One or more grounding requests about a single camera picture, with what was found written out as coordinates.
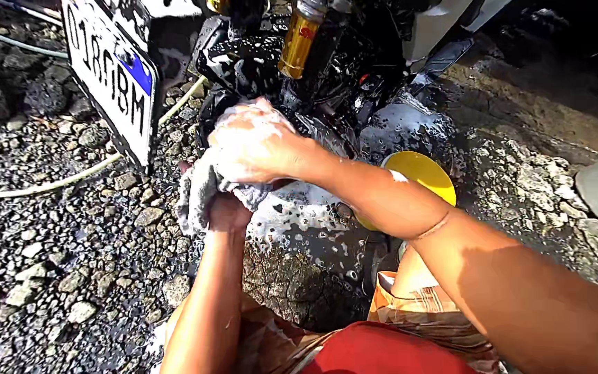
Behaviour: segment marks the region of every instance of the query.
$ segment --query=yellow bucket lid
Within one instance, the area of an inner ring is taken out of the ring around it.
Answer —
[[[415,180],[433,191],[449,204],[456,206],[456,191],[447,175],[437,163],[421,153],[404,150],[390,154],[382,161],[380,167],[403,174],[407,179]],[[359,223],[373,231],[378,229],[367,219],[357,217]]]

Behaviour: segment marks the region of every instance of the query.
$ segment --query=wet rag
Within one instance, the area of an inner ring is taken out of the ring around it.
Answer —
[[[255,212],[272,190],[271,184],[242,184],[225,179],[218,172],[217,151],[208,149],[179,181],[179,201],[175,205],[179,228],[193,236],[209,228],[208,205],[218,192],[232,192],[246,209]]]
[[[348,158],[345,141],[330,130],[319,119],[293,114],[293,126],[303,136],[320,143],[325,149],[341,157]],[[227,120],[219,118],[217,127]],[[209,228],[209,203],[218,192],[232,192],[251,212],[255,212],[273,190],[271,184],[242,184],[231,182],[219,173],[220,149],[207,149],[193,167],[184,173],[179,181],[179,201],[175,213],[181,232],[189,237],[204,233]]]

